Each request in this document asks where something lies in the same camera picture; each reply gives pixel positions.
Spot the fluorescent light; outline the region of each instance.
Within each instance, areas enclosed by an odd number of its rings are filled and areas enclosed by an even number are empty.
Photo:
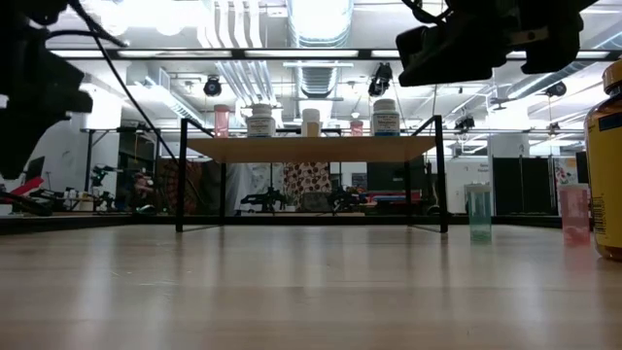
[[[609,55],[607,51],[589,51],[589,52],[579,52],[576,55],[576,58],[590,58],[590,59],[598,59],[605,58]]]
[[[283,62],[285,68],[352,68],[354,63],[343,62]]]
[[[583,15],[613,15],[613,14],[619,14],[619,13],[620,12],[618,10],[600,10],[600,9],[592,9],[592,8],[587,8],[581,11],[581,14]]]
[[[397,50],[373,50],[371,52],[372,57],[389,57],[399,58],[399,51]]]
[[[521,58],[521,59],[525,59],[527,58],[527,53],[526,52],[510,52],[507,54],[507,58]]]
[[[196,57],[218,57],[229,58],[231,51],[228,50],[121,50],[119,56],[126,58],[196,58]]]
[[[99,50],[52,50],[52,53],[63,58],[103,58]]]
[[[486,145],[484,145],[484,146],[480,146],[480,147],[478,147],[478,148],[476,148],[476,149],[473,149],[473,150],[470,150],[470,151],[465,151],[465,154],[467,154],[467,155],[473,155],[473,154],[475,154],[475,153],[477,153],[477,152],[479,152],[479,151],[481,151],[481,150],[485,149],[486,147],[488,147],[488,144],[486,144]]]
[[[248,50],[247,57],[330,57],[330,58],[352,58],[359,55],[358,50]]]
[[[599,58],[605,58],[608,55],[609,55],[608,51],[580,51],[576,55],[576,58],[578,59],[599,59]],[[526,59],[527,53],[526,52],[510,52],[507,55],[507,58],[508,59]]]

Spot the metal leg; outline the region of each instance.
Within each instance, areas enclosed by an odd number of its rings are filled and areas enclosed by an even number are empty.
[[[436,182],[438,183],[438,207],[440,208],[440,232],[449,230],[447,213],[447,181],[445,178],[445,154],[443,152],[443,118],[434,116],[434,141],[436,143]]]
[[[88,145],[86,146],[86,174],[85,174],[85,192],[88,193],[90,187],[90,162],[93,151],[93,134],[95,130],[88,131]]]
[[[175,230],[184,231],[184,197],[186,195],[186,150],[188,147],[188,120],[182,119],[182,137],[179,145],[179,172],[177,178],[177,216]]]
[[[155,155],[154,155],[154,190],[155,190],[155,212],[159,213],[160,210],[160,206],[159,206],[159,178],[157,177],[159,174],[157,172],[157,161],[159,160],[159,152],[160,152],[160,145],[159,145],[159,138],[155,139]]]
[[[221,164],[221,226],[225,225],[226,215],[226,163]]]
[[[406,191],[406,222],[411,224],[412,218],[412,184],[410,183],[410,161],[404,162],[404,190]]]

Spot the ceiling light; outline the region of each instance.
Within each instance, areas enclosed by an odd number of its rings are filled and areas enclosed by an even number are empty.
[[[230,58],[229,50],[120,50],[120,57],[125,58]]]
[[[377,58],[377,57],[399,58],[399,51],[397,50],[373,50],[371,52],[371,56],[374,58]]]
[[[507,54],[507,58],[511,59],[526,59],[527,58],[527,53],[526,52],[510,52]]]
[[[592,8],[587,8],[581,11],[582,15],[614,15],[614,14],[619,14],[619,13],[620,12],[618,10],[599,10],[599,9],[592,9]]]
[[[283,62],[285,68],[352,68],[354,63],[343,62]]]
[[[352,58],[359,55],[358,50],[248,50],[247,57],[296,57],[296,58]]]
[[[608,51],[585,51],[585,52],[579,52],[576,55],[576,58],[598,59],[598,58],[605,58],[608,55],[609,55]]]
[[[103,58],[99,50],[52,50],[52,53],[63,58]]]
[[[112,1],[98,1],[96,4],[100,11],[101,24],[106,31],[114,36],[120,36],[127,31],[127,11],[123,11],[120,5]]]
[[[606,58],[609,55],[608,51],[580,51],[576,55],[577,59],[599,59]],[[507,59],[527,59],[526,52],[510,52],[507,55]]]

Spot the spotlight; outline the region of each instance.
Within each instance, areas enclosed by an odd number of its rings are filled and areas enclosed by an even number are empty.
[[[207,83],[205,83],[205,87],[203,88],[203,92],[210,97],[216,97],[223,92],[223,88],[221,87],[221,83],[219,82],[219,76],[209,76],[207,77]]]
[[[566,84],[564,84],[564,82],[559,82],[547,88],[544,91],[544,94],[549,97],[553,97],[553,96],[561,97],[561,96],[564,96],[567,91],[568,91],[568,88],[566,87]]]
[[[473,119],[473,116],[466,115],[456,120],[456,126],[454,127],[454,129],[460,130],[460,131],[467,131],[474,127],[475,127],[475,120]]]
[[[369,96],[380,97],[391,86],[393,70],[389,63],[380,63],[369,85]]]

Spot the desk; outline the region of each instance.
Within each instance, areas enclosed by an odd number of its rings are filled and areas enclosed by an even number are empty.
[[[226,165],[228,163],[253,162],[403,162],[406,218],[409,224],[412,218],[412,191],[410,189],[409,162],[436,148],[437,171],[445,173],[443,154],[442,117],[434,116],[425,121],[411,136],[401,137],[282,137],[282,138],[188,138],[189,124],[213,135],[211,130],[203,128],[193,120],[182,119],[182,135],[179,154],[179,179],[177,182],[176,230],[182,232],[184,226],[184,197],[186,195],[186,164],[188,148],[213,159],[221,164],[221,203],[225,202]],[[427,128],[434,130],[433,136],[418,136]],[[438,177],[438,206],[440,231],[447,232],[447,196],[445,177]],[[311,225],[321,225],[322,218],[314,218]],[[357,225],[365,225],[366,217],[361,217]],[[265,221],[273,225],[278,221]],[[225,224],[225,207],[221,206],[220,225]]]

